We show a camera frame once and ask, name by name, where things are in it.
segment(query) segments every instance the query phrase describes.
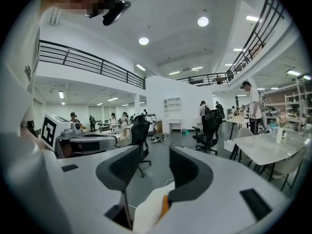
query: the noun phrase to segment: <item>white vase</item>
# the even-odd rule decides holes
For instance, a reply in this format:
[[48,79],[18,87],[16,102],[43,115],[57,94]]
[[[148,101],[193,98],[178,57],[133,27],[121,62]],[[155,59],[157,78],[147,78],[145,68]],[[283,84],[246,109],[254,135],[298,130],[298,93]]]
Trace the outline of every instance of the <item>white vase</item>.
[[276,133],[276,143],[277,144],[281,143],[282,137],[283,137],[283,128],[278,127],[277,133]]

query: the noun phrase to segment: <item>railing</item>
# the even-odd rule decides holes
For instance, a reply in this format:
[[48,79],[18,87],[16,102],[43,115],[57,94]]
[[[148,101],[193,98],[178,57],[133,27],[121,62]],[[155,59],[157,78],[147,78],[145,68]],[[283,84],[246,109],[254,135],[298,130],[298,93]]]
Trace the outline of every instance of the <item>railing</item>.
[[278,21],[283,17],[284,8],[277,0],[265,0],[258,22],[245,43],[242,51],[232,62],[232,66],[225,73],[207,74],[177,79],[196,86],[228,83],[255,58],[265,47],[272,36]]
[[187,78],[182,78],[182,79],[177,79],[177,80],[180,80],[182,82],[187,82],[191,85],[195,85],[198,87],[228,83],[228,77],[226,73],[192,76],[192,77],[187,77]]
[[83,69],[145,89],[145,79],[103,58],[62,44],[40,40],[40,61]]

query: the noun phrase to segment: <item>shirt logo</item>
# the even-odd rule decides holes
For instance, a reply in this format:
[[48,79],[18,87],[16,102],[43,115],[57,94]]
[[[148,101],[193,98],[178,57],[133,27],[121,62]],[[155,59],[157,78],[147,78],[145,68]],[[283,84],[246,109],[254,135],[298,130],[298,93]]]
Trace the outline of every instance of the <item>shirt logo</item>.
[[30,81],[31,70],[30,70],[29,65],[25,66],[25,70],[24,71],[25,71],[25,73],[26,73],[26,75],[28,77],[28,80]]

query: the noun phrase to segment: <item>white chair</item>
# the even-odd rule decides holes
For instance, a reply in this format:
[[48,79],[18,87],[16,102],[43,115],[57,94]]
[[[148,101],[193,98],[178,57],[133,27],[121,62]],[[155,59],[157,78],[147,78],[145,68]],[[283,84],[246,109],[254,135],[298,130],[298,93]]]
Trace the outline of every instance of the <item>white chair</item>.
[[[292,189],[292,187],[293,187],[293,185],[297,179],[298,173],[300,171],[302,160],[306,154],[306,151],[307,151],[307,148],[304,147],[295,155],[293,155],[293,156],[291,156],[285,160],[281,160],[281,161],[275,163],[272,178],[275,178],[275,179],[282,178],[286,175],[284,183],[281,187],[281,191],[284,189],[284,186],[287,182],[289,174],[291,174],[297,170],[297,173],[296,173],[295,178],[292,182],[292,185],[290,185],[290,188]],[[269,175],[271,173],[272,166],[273,166],[273,164],[270,164],[265,168],[266,174]]]

